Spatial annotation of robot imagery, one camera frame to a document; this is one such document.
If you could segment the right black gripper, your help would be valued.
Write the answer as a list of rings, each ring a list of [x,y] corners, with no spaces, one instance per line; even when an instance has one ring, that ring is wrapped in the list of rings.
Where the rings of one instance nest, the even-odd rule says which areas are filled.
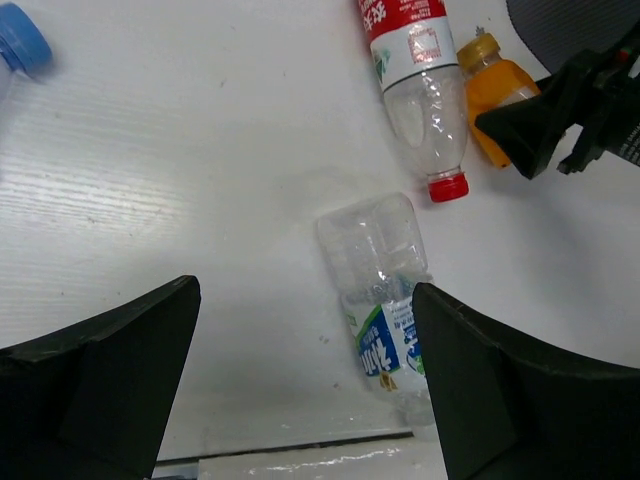
[[[475,126],[492,139],[526,179],[549,166],[567,129],[582,126],[563,174],[582,172],[603,153],[639,164],[639,34],[627,33],[606,53],[606,62],[590,76],[555,74],[532,98],[479,115]],[[584,113],[585,94],[593,105]]]

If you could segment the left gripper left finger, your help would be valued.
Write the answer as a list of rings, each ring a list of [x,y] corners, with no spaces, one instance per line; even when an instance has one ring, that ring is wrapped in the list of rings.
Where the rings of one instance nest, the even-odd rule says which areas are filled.
[[[3,348],[2,478],[151,478],[200,304],[185,275]]]

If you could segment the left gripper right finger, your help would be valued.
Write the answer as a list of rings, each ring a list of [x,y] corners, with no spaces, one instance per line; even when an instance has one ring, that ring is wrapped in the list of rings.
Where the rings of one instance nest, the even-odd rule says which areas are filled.
[[[553,346],[421,283],[413,311],[451,479],[635,479],[639,372]]]

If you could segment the orange juice bottle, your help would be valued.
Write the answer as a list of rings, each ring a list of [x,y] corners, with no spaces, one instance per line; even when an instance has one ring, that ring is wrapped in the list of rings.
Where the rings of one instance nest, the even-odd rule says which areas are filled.
[[[478,145],[499,169],[511,165],[500,147],[476,126],[476,118],[492,109],[540,94],[535,81],[516,63],[503,59],[500,46],[490,33],[476,37],[457,52],[465,75],[468,123]]]

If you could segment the blue label clear bottle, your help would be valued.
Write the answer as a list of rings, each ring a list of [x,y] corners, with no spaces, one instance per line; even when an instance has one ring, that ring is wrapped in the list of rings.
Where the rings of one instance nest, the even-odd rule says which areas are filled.
[[[53,63],[49,43],[27,15],[13,2],[1,4],[1,100],[17,74],[34,77]]]

